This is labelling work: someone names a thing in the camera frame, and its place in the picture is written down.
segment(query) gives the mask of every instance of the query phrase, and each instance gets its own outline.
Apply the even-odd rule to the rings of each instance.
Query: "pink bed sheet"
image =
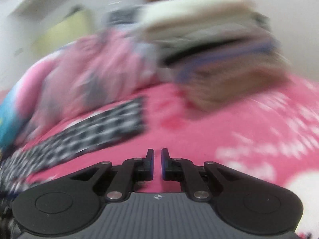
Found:
[[[29,180],[58,178],[106,160],[121,164],[128,158],[144,157],[147,149],[153,148],[154,180],[145,183],[142,191],[179,191],[178,183],[161,179],[160,152],[168,148],[171,157],[187,158],[196,165],[216,161],[291,189],[304,204],[297,232],[301,235],[311,232],[313,238],[319,237],[318,84],[292,76],[291,82],[281,87],[210,114],[202,114],[188,105],[173,84],[158,85],[138,94],[147,97],[144,134],[33,175]],[[26,147],[61,131],[71,122],[55,126]]]

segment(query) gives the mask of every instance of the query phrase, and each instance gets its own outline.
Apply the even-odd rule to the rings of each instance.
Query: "logo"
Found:
[[[160,194],[157,194],[154,196],[154,199],[157,199],[157,200],[160,200],[161,198],[163,198],[163,196]]]

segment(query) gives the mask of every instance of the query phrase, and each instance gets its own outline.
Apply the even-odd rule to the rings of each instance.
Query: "checkered fabric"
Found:
[[[30,174],[141,133],[145,128],[142,103],[142,97],[125,102],[66,128],[25,152],[16,151],[0,165],[0,193],[14,197],[34,185],[25,183]]]

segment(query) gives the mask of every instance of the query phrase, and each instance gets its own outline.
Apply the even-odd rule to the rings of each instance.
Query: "yellow wall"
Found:
[[[95,32],[89,10],[79,11],[50,28],[33,43],[36,58],[42,58],[81,36]]]

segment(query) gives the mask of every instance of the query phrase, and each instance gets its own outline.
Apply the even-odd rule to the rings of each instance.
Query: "blue fabric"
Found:
[[[13,144],[20,129],[27,121],[18,116],[15,107],[17,86],[11,89],[0,105],[0,150],[2,154]]]

